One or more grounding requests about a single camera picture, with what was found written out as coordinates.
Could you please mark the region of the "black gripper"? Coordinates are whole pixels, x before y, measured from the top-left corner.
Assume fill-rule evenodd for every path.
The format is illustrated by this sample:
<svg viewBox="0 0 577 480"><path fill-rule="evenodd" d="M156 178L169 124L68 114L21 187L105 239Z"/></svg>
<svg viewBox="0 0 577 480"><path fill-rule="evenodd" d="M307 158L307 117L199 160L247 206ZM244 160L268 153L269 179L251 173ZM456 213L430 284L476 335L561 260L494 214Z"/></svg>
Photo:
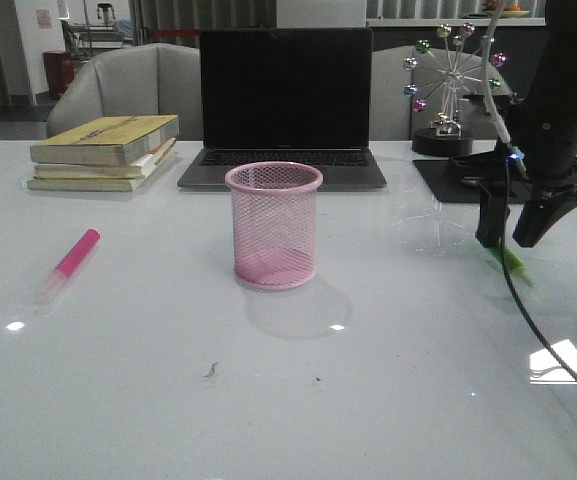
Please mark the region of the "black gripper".
<svg viewBox="0 0 577 480"><path fill-rule="evenodd" d="M477 200L476 239L499 247L509 215L502 162L510 167L510 198L527 200L513 232L514 240L534 247L565 215L577 208L577 95L530 94L506 111L513 145L453 157L447 161L447 198Z"/></svg>

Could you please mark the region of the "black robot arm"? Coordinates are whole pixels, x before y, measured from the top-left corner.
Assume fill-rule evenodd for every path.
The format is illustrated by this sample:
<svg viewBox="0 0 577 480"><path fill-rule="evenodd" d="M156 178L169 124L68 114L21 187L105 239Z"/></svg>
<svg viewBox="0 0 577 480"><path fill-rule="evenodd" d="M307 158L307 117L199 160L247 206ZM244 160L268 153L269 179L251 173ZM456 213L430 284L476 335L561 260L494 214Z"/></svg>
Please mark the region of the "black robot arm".
<svg viewBox="0 0 577 480"><path fill-rule="evenodd" d="M495 149L458 161L477 181L476 237L485 247L501 243L508 180L529 191L513 233L522 247L577 208L577 1L546 2L545 21L549 36L527 97L493 117Z"/></svg>

